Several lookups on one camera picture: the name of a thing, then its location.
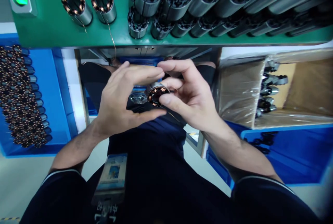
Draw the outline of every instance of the cardboard box flap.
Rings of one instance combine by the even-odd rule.
[[[227,121],[253,127],[264,60],[225,67],[219,73],[219,115]]]
[[[316,61],[333,57],[333,48],[301,50],[293,52],[283,52],[267,56],[267,61],[274,60],[278,63],[299,63]]]
[[[284,109],[333,116],[332,72],[332,58],[297,63]]]

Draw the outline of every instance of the green panel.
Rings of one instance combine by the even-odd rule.
[[[246,35],[238,38],[230,38],[227,35],[213,38],[208,34],[200,38],[192,38],[186,35],[182,38],[174,38],[169,35],[164,40],[158,41],[151,37],[148,29],[146,36],[135,40],[128,34],[127,13],[129,0],[114,0],[117,8],[117,18],[110,25],[111,33],[117,46],[124,45],[296,45],[319,44],[328,42],[333,38],[333,26],[329,26],[314,32],[297,37],[279,35],[274,37]],[[24,17],[14,14],[14,20],[20,42],[25,47],[50,48],[50,47],[90,47],[112,46],[113,42],[107,25],[102,24],[93,11],[92,23],[83,28],[73,22],[65,12],[61,0],[36,0],[37,17]]]

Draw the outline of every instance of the hand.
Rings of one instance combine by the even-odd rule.
[[[103,140],[166,114],[163,109],[153,109],[143,113],[126,110],[127,100],[134,85],[147,85],[163,76],[162,68],[142,65],[129,67],[127,61],[112,73],[102,92],[98,116],[93,121]]]
[[[184,80],[168,77],[161,83],[175,94],[164,94],[160,103],[179,113],[193,128],[210,132],[221,126],[222,119],[215,110],[208,83],[200,75],[192,60],[168,60],[158,65],[163,71],[181,72]]]

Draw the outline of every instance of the right hand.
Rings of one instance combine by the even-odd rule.
[[[179,113],[195,129],[212,132],[223,121],[215,109],[208,83],[201,76],[192,60],[168,60],[158,65],[164,72],[181,72],[184,80],[173,77],[161,81],[175,94],[164,94],[159,98],[162,105]]]

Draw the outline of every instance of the left hand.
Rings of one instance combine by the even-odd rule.
[[[98,116],[93,121],[102,140],[138,127],[167,113],[163,109],[153,109],[143,113],[134,113],[126,109],[127,100],[134,85],[147,85],[156,82],[163,76],[162,68],[142,65],[129,66],[128,61],[112,73],[102,92]]]

